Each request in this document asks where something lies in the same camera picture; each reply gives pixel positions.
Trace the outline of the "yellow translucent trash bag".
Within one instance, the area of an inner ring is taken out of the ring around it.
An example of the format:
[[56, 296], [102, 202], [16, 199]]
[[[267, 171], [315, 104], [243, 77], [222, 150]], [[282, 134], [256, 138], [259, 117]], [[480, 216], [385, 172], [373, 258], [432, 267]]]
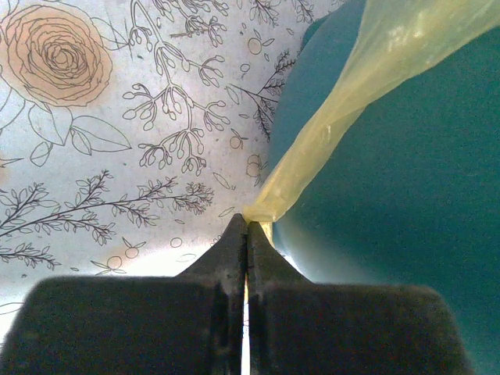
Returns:
[[368, 1], [331, 93], [298, 133], [243, 217], [277, 222], [320, 172], [364, 109], [499, 25], [499, 3]]

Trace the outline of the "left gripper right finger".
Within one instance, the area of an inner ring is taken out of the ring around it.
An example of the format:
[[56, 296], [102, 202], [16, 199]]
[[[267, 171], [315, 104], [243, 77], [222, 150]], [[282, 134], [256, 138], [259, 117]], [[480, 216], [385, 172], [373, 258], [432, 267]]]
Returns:
[[248, 227], [253, 374], [471, 374], [454, 316], [416, 285], [315, 284]]

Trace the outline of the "teal plastic trash bin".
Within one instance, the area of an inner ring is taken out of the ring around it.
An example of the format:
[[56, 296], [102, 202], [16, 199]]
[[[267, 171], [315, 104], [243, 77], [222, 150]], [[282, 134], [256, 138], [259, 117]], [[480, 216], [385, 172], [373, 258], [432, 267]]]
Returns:
[[315, 282], [435, 289], [498, 373], [498, 29], [371, 103], [273, 242]]

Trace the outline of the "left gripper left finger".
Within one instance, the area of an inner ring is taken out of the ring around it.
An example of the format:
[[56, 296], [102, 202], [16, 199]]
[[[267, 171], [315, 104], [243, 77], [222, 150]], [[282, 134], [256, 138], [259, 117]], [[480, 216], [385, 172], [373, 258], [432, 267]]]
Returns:
[[247, 223], [175, 277], [55, 277], [29, 293], [4, 374], [239, 374]]

